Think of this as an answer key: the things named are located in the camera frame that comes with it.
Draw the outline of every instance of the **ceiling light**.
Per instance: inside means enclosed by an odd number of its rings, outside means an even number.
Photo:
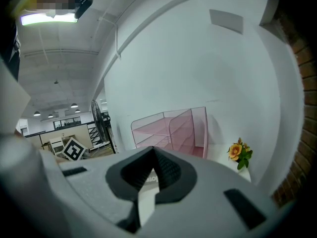
[[[23,26],[41,23],[41,22],[71,22],[76,23],[78,19],[74,17],[74,13],[68,13],[65,15],[56,15],[54,18],[46,16],[45,13],[29,14],[21,17],[21,23]]]

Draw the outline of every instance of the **pink shelf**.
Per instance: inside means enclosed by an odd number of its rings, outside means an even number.
[[[193,112],[198,123],[197,130],[202,130],[196,131],[196,134]],[[131,129],[137,148],[157,146],[201,158],[207,157],[208,127],[205,107],[162,112],[132,122]],[[199,135],[199,144],[204,144],[204,147],[196,146],[195,135]]]

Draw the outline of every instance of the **brick wall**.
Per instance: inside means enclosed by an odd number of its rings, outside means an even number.
[[[308,41],[280,7],[274,17],[295,54],[305,93],[305,119],[302,136],[288,175],[272,198],[279,205],[296,199],[307,181],[317,156],[317,70]]]

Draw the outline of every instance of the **ceiling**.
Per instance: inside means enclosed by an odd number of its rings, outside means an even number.
[[[54,110],[77,103],[89,110],[88,90],[98,53],[113,25],[99,18],[116,21],[134,0],[94,0],[77,23],[51,22],[22,26],[17,20],[21,43],[18,82],[31,96],[23,117],[47,119]]]

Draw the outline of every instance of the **standing fan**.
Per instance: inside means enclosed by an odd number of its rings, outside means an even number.
[[[99,138],[100,138],[101,143],[107,142],[109,140],[111,147],[112,147],[112,150],[115,153],[109,131],[108,131],[106,124],[104,122],[104,119],[101,115],[98,103],[95,100],[92,100],[92,102],[91,102],[91,111],[93,113],[94,121],[96,124],[97,132],[99,134]]]

